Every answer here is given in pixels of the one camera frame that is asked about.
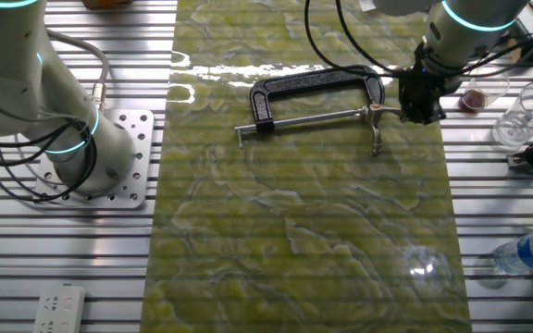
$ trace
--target cable connector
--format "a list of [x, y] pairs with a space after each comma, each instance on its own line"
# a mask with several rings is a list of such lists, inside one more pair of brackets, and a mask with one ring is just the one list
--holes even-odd
[[106, 99], [106, 86], [103, 83], [96, 83], [93, 86], [93, 103], [98, 107], [98, 111], [104, 113], [104, 100]]

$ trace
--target plastic water bottle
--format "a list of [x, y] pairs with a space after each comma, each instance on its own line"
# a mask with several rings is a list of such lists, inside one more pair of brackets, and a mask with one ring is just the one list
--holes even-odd
[[533, 232], [498, 247], [494, 258], [499, 274], [518, 275], [533, 269]]

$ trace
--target mounting plate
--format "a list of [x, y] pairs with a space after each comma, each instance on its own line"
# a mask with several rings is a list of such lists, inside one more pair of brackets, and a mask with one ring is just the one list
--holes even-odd
[[[118, 110], [107, 109], [105, 116], [117, 123], [133, 138], [135, 153], [130, 175], [124, 178], [114, 188], [105, 193], [93, 195], [91, 198], [81, 193], [71, 193], [68, 198], [57, 199], [51, 203], [37, 203], [42, 209], [55, 210], [136, 210], [145, 204], [147, 192], [147, 176], [152, 151], [152, 137], [154, 132], [154, 114], [148, 110]], [[60, 183], [56, 176], [53, 163], [45, 155], [41, 159], [39, 176], [53, 183]], [[36, 180], [36, 191], [56, 195], [65, 191], [65, 185], [51, 185], [39, 179]]]

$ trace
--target orange object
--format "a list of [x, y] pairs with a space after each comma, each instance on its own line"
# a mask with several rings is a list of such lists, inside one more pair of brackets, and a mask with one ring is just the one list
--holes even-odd
[[88, 9], [130, 4], [133, 0], [81, 0]]

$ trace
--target red liquid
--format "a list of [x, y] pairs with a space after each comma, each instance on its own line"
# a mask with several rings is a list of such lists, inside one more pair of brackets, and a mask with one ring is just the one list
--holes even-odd
[[485, 107], [485, 95], [478, 91], [467, 91], [460, 98], [460, 108], [469, 113], [476, 113]]

